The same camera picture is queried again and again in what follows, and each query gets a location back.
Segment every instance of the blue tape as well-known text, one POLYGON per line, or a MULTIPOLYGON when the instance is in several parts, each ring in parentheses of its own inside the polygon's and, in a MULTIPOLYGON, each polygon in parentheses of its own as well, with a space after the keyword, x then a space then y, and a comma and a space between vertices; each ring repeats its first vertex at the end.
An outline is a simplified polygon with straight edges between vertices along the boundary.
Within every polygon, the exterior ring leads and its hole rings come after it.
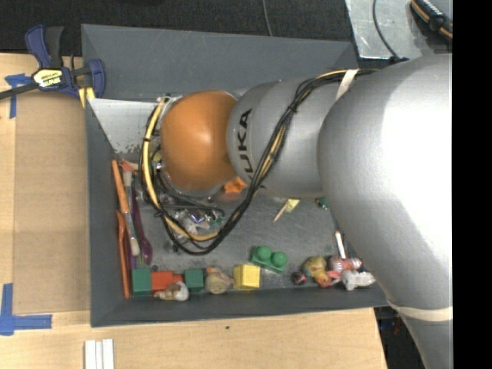
MULTIPOLYGON (((32 83, 31 77, 25 74, 14 74, 7 75, 5 81, 10 85, 11 88, 16 88, 19 85, 28 85, 32 83)), ((17 98, 13 95, 10 97, 10 119, 15 118, 17 115, 17 98)))
POLYGON ((12 336, 16 330, 51 329, 52 314, 15 316, 12 314, 13 284, 3 285, 2 309, 0 309, 0 335, 12 336))

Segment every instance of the green block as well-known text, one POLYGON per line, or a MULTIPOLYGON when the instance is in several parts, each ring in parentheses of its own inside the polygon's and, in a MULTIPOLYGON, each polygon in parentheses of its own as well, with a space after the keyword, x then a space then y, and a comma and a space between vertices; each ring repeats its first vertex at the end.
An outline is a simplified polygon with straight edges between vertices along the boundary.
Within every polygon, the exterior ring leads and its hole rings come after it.
POLYGON ((203 271, 187 269, 184 271, 184 283, 190 292, 199 292, 204 287, 203 271))
POLYGON ((253 251, 251 262, 281 273, 287 264, 287 256, 282 251, 273 252, 268 246, 257 246, 253 251))
POLYGON ((149 268, 131 270, 131 288, 134 297, 142 297, 151 294, 152 281, 149 268))

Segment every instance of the yellow block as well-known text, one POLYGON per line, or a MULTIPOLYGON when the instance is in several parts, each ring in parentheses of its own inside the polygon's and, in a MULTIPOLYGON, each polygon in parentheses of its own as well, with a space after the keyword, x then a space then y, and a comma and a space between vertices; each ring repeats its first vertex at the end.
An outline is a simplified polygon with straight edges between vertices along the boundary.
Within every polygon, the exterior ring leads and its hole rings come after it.
POLYGON ((261 268, 256 265, 243 264, 234 267, 234 288, 253 290, 260 288, 261 268))

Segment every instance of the yellow cable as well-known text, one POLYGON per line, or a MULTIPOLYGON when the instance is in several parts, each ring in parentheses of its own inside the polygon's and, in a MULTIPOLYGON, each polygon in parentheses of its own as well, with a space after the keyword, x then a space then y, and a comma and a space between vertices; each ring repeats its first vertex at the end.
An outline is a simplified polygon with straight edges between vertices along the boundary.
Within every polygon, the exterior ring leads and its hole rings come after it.
MULTIPOLYGON (((332 71, 328 72, 326 74, 322 74, 316 77, 316 79, 319 78, 325 78, 328 76, 332 75, 338 75, 338 74, 344 74, 347 72, 347 70, 338 70, 338 71, 332 71)), ((311 93, 311 90, 307 90, 302 96, 301 96, 301 101, 303 101, 309 94, 311 93)), ((145 140, 144 144, 142 145, 142 173, 144 174, 144 180, 145 180, 145 186, 147 187, 147 192, 149 197, 151 198, 152 202, 154 205, 161 209, 161 206, 158 202, 157 195, 155 194, 154 186, 151 182, 151 175, 150 175, 150 168, 148 166, 148 147, 149 147, 149 141, 151 139, 152 132, 155 129, 155 126, 157 124, 157 119, 158 116, 161 113, 162 108, 164 107, 165 104, 165 99, 161 100, 158 104, 158 107, 155 109, 154 114, 151 116, 151 120, 149 121, 147 131, 145 132, 145 140)), ((263 177, 270 167, 272 166, 274 162, 273 154, 278 151, 280 148, 280 143, 281 143, 281 138, 282 135, 285 133, 286 128, 282 127, 281 130, 278 132, 277 136, 275 137, 274 143, 271 146, 270 153, 268 157, 265 159, 265 162, 263 165, 258 166, 258 168, 261 168, 259 176, 263 177)), ((171 218, 167 217, 166 215, 162 216, 165 219, 165 222, 168 224, 168 226, 176 231, 178 234, 188 236, 194 241, 208 241, 210 239, 213 239, 218 236, 218 232, 212 233, 212 234, 203 234, 203 235, 197 235, 197 234, 191 234, 184 229, 180 228, 179 225, 177 225, 171 218)))

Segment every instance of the orange block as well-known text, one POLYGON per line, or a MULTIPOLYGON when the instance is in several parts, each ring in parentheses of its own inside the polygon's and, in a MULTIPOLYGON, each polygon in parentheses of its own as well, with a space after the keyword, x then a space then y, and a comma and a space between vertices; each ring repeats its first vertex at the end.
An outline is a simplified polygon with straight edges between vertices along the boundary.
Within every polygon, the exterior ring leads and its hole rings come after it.
POLYGON ((172 271, 151 272, 152 292, 165 290, 168 285, 179 281, 183 281, 183 276, 172 271))

